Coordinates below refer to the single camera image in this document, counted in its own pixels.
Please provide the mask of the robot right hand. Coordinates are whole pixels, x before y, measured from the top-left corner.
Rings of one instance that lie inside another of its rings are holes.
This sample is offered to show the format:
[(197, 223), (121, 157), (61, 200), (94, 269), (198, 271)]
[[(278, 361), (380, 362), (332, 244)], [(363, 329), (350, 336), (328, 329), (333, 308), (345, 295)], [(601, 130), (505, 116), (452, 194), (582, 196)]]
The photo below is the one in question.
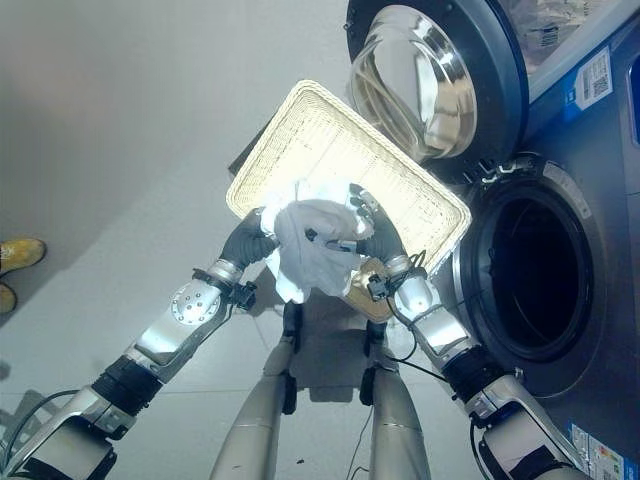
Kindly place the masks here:
[(349, 201), (356, 207), (356, 213), (372, 226), (373, 232), (361, 240), (328, 240), (325, 242), (326, 248), (376, 258), (383, 264), (388, 264), (396, 257), (407, 256), (396, 227), (382, 205), (367, 189), (351, 183)]

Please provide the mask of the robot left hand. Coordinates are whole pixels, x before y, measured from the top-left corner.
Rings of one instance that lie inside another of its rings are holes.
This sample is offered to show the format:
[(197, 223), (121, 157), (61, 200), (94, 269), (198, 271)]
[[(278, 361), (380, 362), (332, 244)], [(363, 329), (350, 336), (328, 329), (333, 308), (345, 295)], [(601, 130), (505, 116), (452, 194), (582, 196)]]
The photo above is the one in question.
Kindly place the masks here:
[(220, 259), (239, 270), (268, 257), (278, 242), (262, 231), (263, 208), (252, 209), (227, 238)]

